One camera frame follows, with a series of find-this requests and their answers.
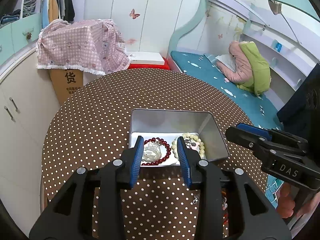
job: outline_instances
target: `black gripper frame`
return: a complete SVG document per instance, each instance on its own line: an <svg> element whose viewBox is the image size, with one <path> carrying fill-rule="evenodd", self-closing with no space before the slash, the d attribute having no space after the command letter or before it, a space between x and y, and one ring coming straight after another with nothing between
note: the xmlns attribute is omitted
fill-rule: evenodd
<svg viewBox="0 0 320 240"><path fill-rule="evenodd" d="M182 143L191 178L190 189L201 190L194 240L291 240L291 233L269 200L242 170L225 171L202 161L197 151ZM229 237L222 236L221 191L227 194Z"/></svg>
<svg viewBox="0 0 320 240"><path fill-rule="evenodd" d="M140 137L134 148L123 151L122 163L114 160L101 169L90 171L78 168L33 225L30 240L96 240L92 236L95 188L100 188L99 239L125 240L120 189L131 189L130 169L139 141L143 140Z"/></svg>
<svg viewBox="0 0 320 240"><path fill-rule="evenodd" d="M304 138L279 130L260 129L244 123L229 127L228 141L253 151L262 161L261 170L299 189L291 221L304 202L320 190L320 168Z"/></svg>
<svg viewBox="0 0 320 240"><path fill-rule="evenodd" d="M92 236L95 188L100 188L98 235L102 240L125 240L120 189L130 189L128 169L134 149L124 150L118 160L101 169L78 168L44 209L29 234L30 240L96 240ZM187 149L191 189L201 190L195 240L222 237L221 190L227 192L231 240L289 240L291 234L274 208L244 173L222 171L213 163L198 164L199 154Z"/></svg>

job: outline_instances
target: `round table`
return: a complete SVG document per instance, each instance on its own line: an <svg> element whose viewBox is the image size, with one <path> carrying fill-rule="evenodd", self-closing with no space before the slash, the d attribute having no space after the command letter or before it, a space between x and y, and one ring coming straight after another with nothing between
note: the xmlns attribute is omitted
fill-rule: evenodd
<svg viewBox="0 0 320 240"><path fill-rule="evenodd" d="M160 69L132 69L108 74L73 94L53 118L43 148L45 196L51 200L80 166L101 168L128 148L134 108L209 111L222 133L229 158L220 166L242 168L264 192L267 174L248 149L226 140L225 130L239 122L251 124L225 94L188 76ZM198 205L180 178L139 180L121 192L127 239L193 239ZM93 236L97 234L97 201ZM227 225L224 227L227 236Z"/></svg>

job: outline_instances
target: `human hand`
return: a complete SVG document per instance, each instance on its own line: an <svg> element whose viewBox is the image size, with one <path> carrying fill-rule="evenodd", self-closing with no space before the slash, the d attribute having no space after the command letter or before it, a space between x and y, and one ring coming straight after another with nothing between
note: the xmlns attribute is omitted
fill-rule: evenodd
<svg viewBox="0 0 320 240"><path fill-rule="evenodd" d="M288 218L293 215L293 209L295 207L295 202L289 195L291 191L291 185L284 183L280 189L280 197L278 200L278 206L276 208L277 212L282 218ZM317 193L313 199L306 202L302 208L298 211L297 217L311 212L315 206L318 205L320 201L320 192Z"/></svg>

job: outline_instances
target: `bed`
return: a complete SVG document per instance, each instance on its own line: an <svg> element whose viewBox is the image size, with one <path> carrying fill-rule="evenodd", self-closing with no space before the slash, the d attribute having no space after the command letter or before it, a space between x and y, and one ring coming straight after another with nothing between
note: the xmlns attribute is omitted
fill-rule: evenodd
<svg viewBox="0 0 320 240"><path fill-rule="evenodd" d="M172 51L170 61L175 71L207 82L226 94L246 113L254 126L278 130L282 128L276 116L277 109L265 95L257 97L248 91L239 89L235 84L229 82L215 63L211 63L204 55ZM282 181L268 176L266 197L274 207L277 206L276 191L281 185Z"/></svg>
<svg viewBox="0 0 320 240"><path fill-rule="evenodd" d="M190 21L173 32L167 54L167 60L171 70L196 77L216 87L237 103L255 126L268 129L281 129L281 124L276 116L277 110L265 95L256 97L247 91L238 89L236 85L228 82L217 66L212 64L203 54L186 53L180 48L177 48L179 40L196 28L204 16L207 15L208 1L209 0L200 0L199 7ZM319 17L309 0L275 1L291 5L314 19L319 20ZM277 180L273 176L268 176L266 197L274 207L277 206L276 192L282 183L282 181Z"/></svg>

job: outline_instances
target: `white cabinet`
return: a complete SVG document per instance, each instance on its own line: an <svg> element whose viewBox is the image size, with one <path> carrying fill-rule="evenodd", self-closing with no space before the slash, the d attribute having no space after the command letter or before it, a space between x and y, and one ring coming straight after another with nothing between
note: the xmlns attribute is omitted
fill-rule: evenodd
<svg viewBox="0 0 320 240"><path fill-rule="evenodd" d="M40 215L42 147L4 109L0 92L0 198L19 228L28 234Z"/></svg>
<svg viewBox="0 0 320 240"><path fill-rule="evenodd" d="M28 236L40 216L39 195L31 194L0 176L0 198L14 222Z"/></svg>
<svg viewBox="0 0 320 240"><path fill-rule="evenodd" d="M22 61L0 84L15 121L43 145L49 124L60 105L47 70L37 70L36 53Z"/></svg>
<svg viewBox="0 0 320 240"><path fill-rule="evenodd" d="M36 65L34 52L0 77L0 198L26 235L40 215L43 142L60 108L47 71Z"/></svg>

